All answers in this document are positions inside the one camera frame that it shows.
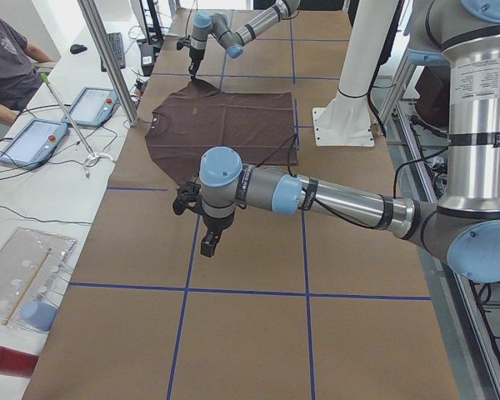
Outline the brown t-shirt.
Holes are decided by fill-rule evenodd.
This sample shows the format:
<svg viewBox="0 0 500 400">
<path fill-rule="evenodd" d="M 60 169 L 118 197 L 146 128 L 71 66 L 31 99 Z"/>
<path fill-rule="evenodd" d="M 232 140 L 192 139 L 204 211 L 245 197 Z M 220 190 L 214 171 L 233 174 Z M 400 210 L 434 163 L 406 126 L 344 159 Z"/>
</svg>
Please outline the brown t-shirt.
<svg viewBox="0 0 500 400">
<path fill-rule="evenodd" d="M 152 111 L 145 142 L 152 161 L 183 184 L 198 172 L 202 155 L 217 146 L 235 150 L 245 163 L 297 164 L 289 149 L 294 135 L 289 92 L 223 92 L 196 78 Z"/>
</svg>

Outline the black box white label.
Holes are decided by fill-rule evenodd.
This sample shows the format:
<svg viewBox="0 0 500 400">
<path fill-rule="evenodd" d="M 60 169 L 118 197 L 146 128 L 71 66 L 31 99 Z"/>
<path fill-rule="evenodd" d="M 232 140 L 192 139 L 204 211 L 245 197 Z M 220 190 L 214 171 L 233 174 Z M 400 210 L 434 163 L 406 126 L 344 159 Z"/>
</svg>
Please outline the black box white label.
<svg viewBox="0 0 500 400">
<path fill-rule="evenodd" d="M 145 77 L 150 77 L 154 66 L 155 66 L 155 50 L 154 46 L 143 43 L 140 47 L 140 55 L 141 55 L 141 69 L 142 75 Z"/>
</svg>

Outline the black keyboard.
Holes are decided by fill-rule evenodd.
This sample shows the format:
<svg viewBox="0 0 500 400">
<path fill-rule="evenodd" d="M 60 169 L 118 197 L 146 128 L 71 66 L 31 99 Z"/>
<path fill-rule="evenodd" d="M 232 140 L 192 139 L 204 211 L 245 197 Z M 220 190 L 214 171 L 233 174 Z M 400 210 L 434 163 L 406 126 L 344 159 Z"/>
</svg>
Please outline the black keyboard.
<svg viewBox="0 0 500 400">
<path fill-rule="evenodd" d="M 126 67 L 126 56 L 123 44 L 123 36 L 120 32 L 110 32 L 107 34 L 109 47 L 117 61 L 117 65 L 124 69 Z"/>
</svg>

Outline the far blue teach pendant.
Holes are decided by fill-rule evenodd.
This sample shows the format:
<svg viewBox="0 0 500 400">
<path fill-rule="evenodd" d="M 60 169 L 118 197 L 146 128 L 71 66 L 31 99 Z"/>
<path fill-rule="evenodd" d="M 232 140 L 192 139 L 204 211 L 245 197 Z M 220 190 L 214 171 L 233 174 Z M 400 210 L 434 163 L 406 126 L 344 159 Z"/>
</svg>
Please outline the far blue teach pendant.
<svg viewBox="0 0 500 400">
<path fill-rule="evenodd" d="M 117 104 L 113 89 L 84 87 L 67 111 L 79 127 L 99 128 L 113 115 Z"/>
</svg>

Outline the blue teach pendant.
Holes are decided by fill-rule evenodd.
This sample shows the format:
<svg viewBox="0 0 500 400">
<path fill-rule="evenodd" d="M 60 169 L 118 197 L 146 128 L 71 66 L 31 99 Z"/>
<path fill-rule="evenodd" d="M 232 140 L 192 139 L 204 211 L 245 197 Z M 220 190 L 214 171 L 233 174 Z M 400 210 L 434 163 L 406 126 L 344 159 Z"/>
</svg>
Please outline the blue teach pendant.
<svg viewBox="0 0 500 400">
<path fill-rule="evenodd" d="M 34 118 L 0 151 L 0 163 L 37 168 L 53 155 L 67 134 L 68 125 L 64 122 Z"/>
<path fill-rule="evenodd" d="M 117 104 L 113 89 L 84 87 L 67 111 L 79 127 L 99 128 L 113 115 Z"/>
</svg>

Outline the black computer mouse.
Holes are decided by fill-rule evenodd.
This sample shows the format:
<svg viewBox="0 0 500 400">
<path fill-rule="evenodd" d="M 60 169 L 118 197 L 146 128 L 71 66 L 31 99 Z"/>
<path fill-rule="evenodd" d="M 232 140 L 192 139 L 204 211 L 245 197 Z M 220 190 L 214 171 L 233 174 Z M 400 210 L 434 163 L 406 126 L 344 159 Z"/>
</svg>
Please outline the black computer mouse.
<svg viewBox="0 0 500 400">
<path fill-rule="evenodd" d="M 85 52 L 87 50 L 88 50 L 88 48 L 85 45 L 78 44 L 78 43 L 72 44 L 69 48 L 70 53 L 74 54 L 74 55 Z"/>
</svg>

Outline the silver rod green tip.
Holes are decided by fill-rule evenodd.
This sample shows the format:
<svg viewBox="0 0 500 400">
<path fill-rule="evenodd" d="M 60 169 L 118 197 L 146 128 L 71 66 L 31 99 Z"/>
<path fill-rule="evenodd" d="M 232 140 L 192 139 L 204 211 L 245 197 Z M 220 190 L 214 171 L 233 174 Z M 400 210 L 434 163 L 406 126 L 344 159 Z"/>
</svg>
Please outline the silver rod green tip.
<svg viewBox="0 0 500 400">
<path fill-rule="evenodd" d="M 50 83 L 47 74 L 43 72 L 41 74 L 41 78 L 42 78 L 42 81 L 46 84 L 50 93 L 55 98 L 59 107 L 62 109 L 65 117 L 67 118 L 68 122 L 71 124 L 72 129 L 79 136 L 82 145 L 87 150 L 87 156 L 86 156 L 84 162 L 82 163 L 82 168 L 83 168 L 83 171 L 85 172 L 85 177 L 90 178 L 90 176 L 91 176 L 90 168 L 92 168 L 100 159 L 106 158 L 106 159 L 110 160 L 112 163 L 115 163 L 116 162 L 115 159 L 110 154 L 108 154 L 106 152 L 95 152 L 92 149 L 92 147 L 89 145 L 87 139 L 83 136 L 82 131 L 80 130 L 80 128 L 78 127 L 76 122 L 73 120 L 73 117 L 70 115 L 68 108 L 65 106 L 62 99 L 58 96 L 58 93 L 54 89 L 53 85 Z"/>
</svg>

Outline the near blue teach pendant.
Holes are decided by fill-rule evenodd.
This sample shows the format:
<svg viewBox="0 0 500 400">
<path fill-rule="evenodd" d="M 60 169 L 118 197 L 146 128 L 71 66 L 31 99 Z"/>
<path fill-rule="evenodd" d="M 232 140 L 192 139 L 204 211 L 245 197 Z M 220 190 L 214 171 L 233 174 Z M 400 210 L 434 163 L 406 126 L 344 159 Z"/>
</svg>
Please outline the near blue teach pendant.
<svg viewBox="0 0 500 400">
<path fill-rule="evenodd" d="M 0 151 L 0 163 L 37 168 L 53 155 L 67 134 L 68 125 L 64 122 L 34 118 Z"/>
</svg>

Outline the wooden stick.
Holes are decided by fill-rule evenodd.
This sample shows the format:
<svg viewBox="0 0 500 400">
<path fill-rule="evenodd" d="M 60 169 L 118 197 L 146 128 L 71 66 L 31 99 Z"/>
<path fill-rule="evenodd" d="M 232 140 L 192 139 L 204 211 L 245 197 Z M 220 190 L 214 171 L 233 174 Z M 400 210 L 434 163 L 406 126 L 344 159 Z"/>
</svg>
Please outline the wooden stick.
<svg viewBox="0 0 500 400">
<path fill-rule="evenodd" d="M 43 267 L 44 263 L 47 261 L 48 259 L 48 256 L 51 254 L 52 252 L 52 248 L 51 247 L 48 247 L 42 257 L 42 260 L 38 263 L 38 265 L 33 269 L 32 271 L 32 274 L 30 275 L 29 279 L 26 281 L 26 283 L 24 284 L 23 288 L 22 288 L 22 291 L 19 291 L 18 292 L 18 295 L 17 295 L 17 298 L 14 302 L 14 304 L 12 305 L 12 308 L 11 310 L 7 313 L 7 315 L 4 317 L 4 319 L 2 320 L 2 325 L 3 326 L 7 326 L 12 318 L 12 316 L 14 315 L 14 313 L 16 312 L 17 308 L 19 307 L 21 301 L 23 300 L 23 298 L 25 297 L 26 293 L 28 292 L 28 289 L 31 287 L 34 279 L 37 277 L 39 271 L 41 270 L 41 268 Z"/>
</svg>

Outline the light blue cup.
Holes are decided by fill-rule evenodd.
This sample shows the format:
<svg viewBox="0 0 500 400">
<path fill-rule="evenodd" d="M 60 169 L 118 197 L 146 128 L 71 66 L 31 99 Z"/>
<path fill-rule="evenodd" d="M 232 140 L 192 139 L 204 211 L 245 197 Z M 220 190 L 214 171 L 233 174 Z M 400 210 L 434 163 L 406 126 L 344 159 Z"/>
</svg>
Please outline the light blue cup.
<svg viewBox="0 0 500 400">
<path fill-rule="evenodd" d="M 51 304 L 33 300 L 26 302 L 20 310 L 21 318 L 33 328 L 48 332 L 53 325 L 58 309 Z"/>
</svg>

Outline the person in grey shirt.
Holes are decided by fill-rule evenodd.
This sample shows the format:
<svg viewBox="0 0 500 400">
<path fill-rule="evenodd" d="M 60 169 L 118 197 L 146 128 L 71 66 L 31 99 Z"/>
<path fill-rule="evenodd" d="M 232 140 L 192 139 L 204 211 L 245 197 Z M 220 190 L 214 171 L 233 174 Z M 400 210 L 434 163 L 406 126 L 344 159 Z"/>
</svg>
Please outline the person in grey shirt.
<svg viewBox="0 0 500 400">
<path fill-rule="evenodd" d="M 43 80 L 33 64 L 53 59 L 0 18 L 0 122 L 11 125 Z"/>
</svg>

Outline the clear plastic bag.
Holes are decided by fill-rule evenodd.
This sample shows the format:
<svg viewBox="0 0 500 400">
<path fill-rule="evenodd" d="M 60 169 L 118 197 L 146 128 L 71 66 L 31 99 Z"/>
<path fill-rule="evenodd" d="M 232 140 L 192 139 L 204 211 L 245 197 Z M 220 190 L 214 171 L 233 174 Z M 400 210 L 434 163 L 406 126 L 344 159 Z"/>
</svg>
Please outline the clear plastic bag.
<svg viewBox="0 0 500 400">
<path fill-rule="evenodd" d="M 27 329 L 33 327 L 20 316 L 21 307 L 37 300 L 57 306 L 56 286 L 67 283 L 73 269 L 68 265 L 68 258 L 77 245 L 72 237 L 41 232 L 33 229 L 18 228 L 0 249 L 0 324 L 11 310 L 18 292 L 29 279 L 33 269 L 42 260 L 48 247 L 51 254 L 42 266 L 25 297 L 21 301 L 9 324 Z"/>
</svg>

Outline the red cylinder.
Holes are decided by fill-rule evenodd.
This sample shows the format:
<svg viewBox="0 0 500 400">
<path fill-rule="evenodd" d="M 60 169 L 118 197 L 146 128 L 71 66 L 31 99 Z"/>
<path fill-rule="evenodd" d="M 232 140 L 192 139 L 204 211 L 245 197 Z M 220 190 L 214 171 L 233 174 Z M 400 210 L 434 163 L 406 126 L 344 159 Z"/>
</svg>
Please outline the red cylinder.
<svg viewBox="0 0 500 400">
<path fill-rule="evenodd" d="M 0 374 L 30 378 L 38 363 L 38 355 L 0 346 Z"/>
</svg>

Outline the aluminium frame post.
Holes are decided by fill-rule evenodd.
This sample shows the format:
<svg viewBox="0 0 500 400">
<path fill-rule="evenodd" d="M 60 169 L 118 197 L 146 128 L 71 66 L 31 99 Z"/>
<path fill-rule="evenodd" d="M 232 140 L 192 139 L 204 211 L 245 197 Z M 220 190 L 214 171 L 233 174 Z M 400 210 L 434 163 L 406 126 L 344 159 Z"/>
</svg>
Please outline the aluminium frame post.
<svg viewBox="0 0 500 400">
<path fill-rule="evenodd" d="M 77 3 L 97 52 L 105 65 L 107 75 L 117 94 L 121 108 L 125 112 L 128 124 L 131 127 L 135 127 L 139 122 L 137 109 L 131 99 L 128 86 L 121 73 L 121 68 L 118 66 L 117 60 L 113 55 L 113 50 L 108 41 L 107 32 L 96 4 L 93 0 L 77 0 Z"/>
</svg>

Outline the aluminium side frame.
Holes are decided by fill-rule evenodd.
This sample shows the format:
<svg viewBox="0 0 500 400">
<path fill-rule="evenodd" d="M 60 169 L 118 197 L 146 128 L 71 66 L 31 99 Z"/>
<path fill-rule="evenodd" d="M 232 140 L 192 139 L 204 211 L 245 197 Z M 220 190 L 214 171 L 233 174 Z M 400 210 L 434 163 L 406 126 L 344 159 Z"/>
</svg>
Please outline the aluminium side frame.
<svg viewBox="0 0 500 400">
<path fill-rule="evenodd" d="M 397 177 L 411 174 L 402 189 L 412 194 L 422 210 L 412 235 L 420 247 L 428 288 L 434 296 L 437 320 L 450 357 L 462 399 L 500 399 L 500 282 L 476 282 L 454 272 L 446 252 L 462 233 L 476 238 L 472 220 L 438 215 L 435 174 L 429 163 L 448 150 L 448 141 L 438 137 L 433 144 L 422 140 L 426 129 L 413 123 L 417 114 L 413 99 L 406 94 L 417 66 L 402 55 L 382 102 L 380 118 L 387 136 L 404 149 L 394 153 Z"/>
</svg>

